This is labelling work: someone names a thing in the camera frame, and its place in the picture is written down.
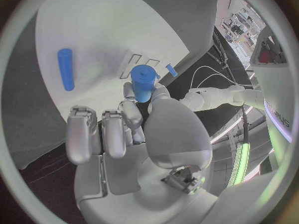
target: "purple light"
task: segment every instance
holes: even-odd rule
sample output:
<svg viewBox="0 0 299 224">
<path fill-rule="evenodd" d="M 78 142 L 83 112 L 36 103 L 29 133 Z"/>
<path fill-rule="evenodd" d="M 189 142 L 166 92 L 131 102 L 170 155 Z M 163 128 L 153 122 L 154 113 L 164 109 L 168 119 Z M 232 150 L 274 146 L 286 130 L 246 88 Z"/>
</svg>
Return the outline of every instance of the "purple light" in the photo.
<svg viewBox="0 0 299 224">
<path fill-rule="evenodd" d="M 267 115 L 269 116 L 270 120 L 273 122 L 273 124 L 275 125 L 275 127 L 278 129 L 278 131 L 283 135 L 283 137 L 286 138 L 286 140 L 288 142 L 292 142 L 292 137 L 290 134 L 288 134 L 287 131 L 284 130 L 283 127 L 281 127 L 280 123 L 278 123 L 276 121 L 276 119 L 274 118 L 273 114 L 269 111 L 268 107 L 267 107 L 267 103 L 266 101 L 264 101 L 264 106 L 265 106 L 265 111 L 267 113 Z"/>
</svg>

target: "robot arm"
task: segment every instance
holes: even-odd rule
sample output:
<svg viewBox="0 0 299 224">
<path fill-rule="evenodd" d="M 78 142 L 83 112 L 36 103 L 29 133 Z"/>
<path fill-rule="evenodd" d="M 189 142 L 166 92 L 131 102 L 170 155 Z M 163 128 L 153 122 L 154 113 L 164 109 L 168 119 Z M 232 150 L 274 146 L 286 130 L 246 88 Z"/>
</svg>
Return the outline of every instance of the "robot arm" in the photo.
<svg viewBox="0 0 299 224">
<path fill-rule="evenodd" d="M 222 104 L 241 106 L 243 104 L 264 108 L 264 96 L 261 91 L 245 90 L 244 87 L 233 85 L 226 89 L 193 88 L 180 100 L 192 111 L 205 111 L 219 107 Z"/>
</svg>

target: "small blue object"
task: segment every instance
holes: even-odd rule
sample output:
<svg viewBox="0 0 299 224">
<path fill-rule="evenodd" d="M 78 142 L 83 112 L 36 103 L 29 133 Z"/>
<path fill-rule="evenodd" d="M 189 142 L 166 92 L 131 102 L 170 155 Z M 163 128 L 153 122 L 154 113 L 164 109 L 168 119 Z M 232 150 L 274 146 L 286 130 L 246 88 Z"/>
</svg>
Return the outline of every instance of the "small blue object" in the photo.
<svg viewBox="0 0 299 224">
<path fill-rule="evenodd" d="M 169 72 L 172 74 L 173 77 L 177 76 L 177 72 L 174 70 L 174 68 L 170 64 L 168 64 L 166 66 L 166 68 L 169 70 Z"/>
<path fill-rule="evenodd" d="M 131 78 L 135 100 L 141 103 L 148 101 L 156 78 L 154 68 L 148 65 L 135 66 L 131 71 Z"/>
<path fill-rule="evenodd" d="M 62 49 L 57 52 L 62 83 L 66 91 L 74 89 L 73 52 L 71 49 Z"/>
</svg>

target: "green led light strip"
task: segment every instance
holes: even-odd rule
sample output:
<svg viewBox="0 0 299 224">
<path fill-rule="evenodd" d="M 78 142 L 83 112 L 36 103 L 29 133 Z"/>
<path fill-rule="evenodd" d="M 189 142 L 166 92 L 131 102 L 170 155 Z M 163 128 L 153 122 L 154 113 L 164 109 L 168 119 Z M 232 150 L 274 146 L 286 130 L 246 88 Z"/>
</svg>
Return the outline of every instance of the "green led light strip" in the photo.
<svg viewBox="0 0 299 224">
<path fill-rule="evenodd" d="M 234 167 L 227 185 L 228 187 L 242 183 L 244 181 L 247 165 L 248 165 L 249 151 L 250 151 L 250 144 L 238 143 Z"/>
</svg>

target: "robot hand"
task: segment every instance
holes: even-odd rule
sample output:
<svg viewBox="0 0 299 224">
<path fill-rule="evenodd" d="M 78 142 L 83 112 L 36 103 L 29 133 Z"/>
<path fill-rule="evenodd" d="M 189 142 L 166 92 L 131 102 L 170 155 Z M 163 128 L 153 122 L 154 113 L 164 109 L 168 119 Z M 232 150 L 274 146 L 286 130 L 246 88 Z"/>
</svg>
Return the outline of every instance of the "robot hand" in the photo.
<svg viewBox="0 0 299 224">
<path fill-rule="evenodd" d="M 243 86 L 238 85 L 227 89 L 192 88 L 180 102 L 194 112 L 214 109 L 222 104 L 241 106 L 244 104 L 244 90 Z"/>
</svg>

